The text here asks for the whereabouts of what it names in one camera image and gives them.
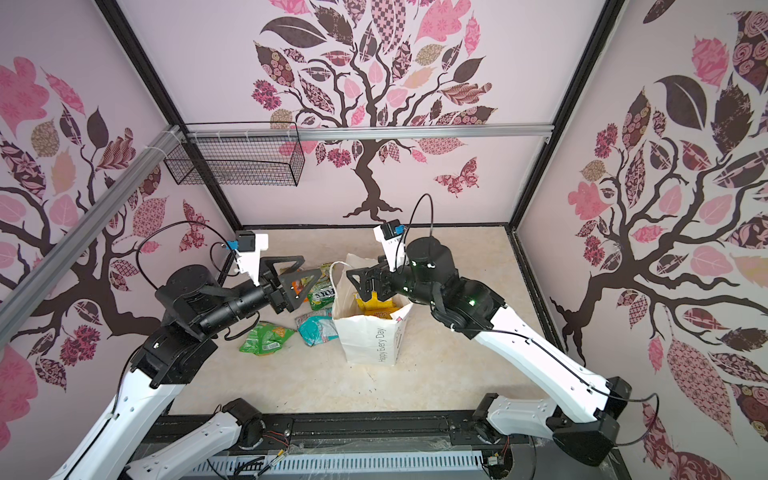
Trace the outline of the orange snack packet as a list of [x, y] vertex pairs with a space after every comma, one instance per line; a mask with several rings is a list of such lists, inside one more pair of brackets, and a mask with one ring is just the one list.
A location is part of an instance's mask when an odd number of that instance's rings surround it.
[[288, 295], [298, 297], [301, 294], [304, 289], [303, 274], [302, 270], [295, 270], [283, 272], [278, 276], [281, 287]]

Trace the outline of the green snack packet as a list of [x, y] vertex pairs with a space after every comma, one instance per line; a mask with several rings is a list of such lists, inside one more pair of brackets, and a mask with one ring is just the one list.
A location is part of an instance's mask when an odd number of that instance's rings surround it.
[[259, 323], [251, 329], [239, 348], [240, 353], [268, 356], [281, 350], [296, 333], [294, 329], [272, 323]]

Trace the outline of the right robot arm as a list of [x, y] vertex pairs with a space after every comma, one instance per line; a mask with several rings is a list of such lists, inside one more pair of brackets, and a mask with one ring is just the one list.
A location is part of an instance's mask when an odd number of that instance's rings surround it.
[[580, 463], [596, 467], [619, 443], [619, 417], [631, 387], [579, 365], [532, 329], [486, 284], [460, 275], [450, 249], [433, 237], [382, 243], [378, 264], [345, 276], [363, 300], [402, 295], [434, 319], [511, 363], [545, 393], [539, 400], [497, 394], [480, 405], [480, 429], [497, 436], [549, 439]]

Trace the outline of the Foxs candy packet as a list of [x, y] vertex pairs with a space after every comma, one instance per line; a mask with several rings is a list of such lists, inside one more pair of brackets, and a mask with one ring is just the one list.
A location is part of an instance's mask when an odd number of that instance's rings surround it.
[[322, 264], [320, 279], [309, 290], [307, 301], [313, 311], [331, 307], [335, 300], [335, 289], [330, 278], [332, 262]]

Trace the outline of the teal snack packet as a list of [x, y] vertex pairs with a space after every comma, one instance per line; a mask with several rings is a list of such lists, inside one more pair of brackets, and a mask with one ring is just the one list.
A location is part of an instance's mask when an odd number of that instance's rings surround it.
[[308, 347], [339, 338], [330, 309], [311, 311], [295, 318], [296, 329]]

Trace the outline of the white paper bag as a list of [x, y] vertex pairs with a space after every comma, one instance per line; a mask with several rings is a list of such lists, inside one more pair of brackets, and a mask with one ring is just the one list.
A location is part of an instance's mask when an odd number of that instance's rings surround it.
[[395, 309], [389, 318], [369, 315], [358, 305], [357, 291], [346, 277], [353, 268], [371, 267], [373, 259], [348, 254], [344, 261], [334, 262], [330, 272], [335, 283], [332, 319], [346, 360], [354, 365], [394, 366], [411, 316], [413, 303], [403, 295], [395, 295]]

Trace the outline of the yellow corn chips packet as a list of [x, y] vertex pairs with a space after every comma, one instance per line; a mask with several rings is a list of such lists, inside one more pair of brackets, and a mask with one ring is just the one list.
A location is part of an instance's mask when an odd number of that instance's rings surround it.
[[392, 299], [380, 300], [375, 291], [371, 293], [368, 300], [363, 300], [358, 294], [355, 295], [355, 300], [361, 313], [366, 316], [390, 320], [393, 318], [393, 314], [399, 310]]

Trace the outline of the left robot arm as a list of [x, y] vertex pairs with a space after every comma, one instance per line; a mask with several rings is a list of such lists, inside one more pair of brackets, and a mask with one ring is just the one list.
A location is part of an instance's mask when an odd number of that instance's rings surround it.
[[262, 413], [238, 398], [192, 432], [141, 459], [133, 457], [161, 414], [217, 350], [219, 333], [265, 307], [293, 312], [322, 276], [303, 269], [301, 256], [266, 257], [248, 280], [220, 286], [199, 264], [174, 272], [156, 299], [165, 313], [160, 327], [133, 353], [117, 393], [56, 479], [180, 479], [232, 447], [258, 448], [265, 437]]

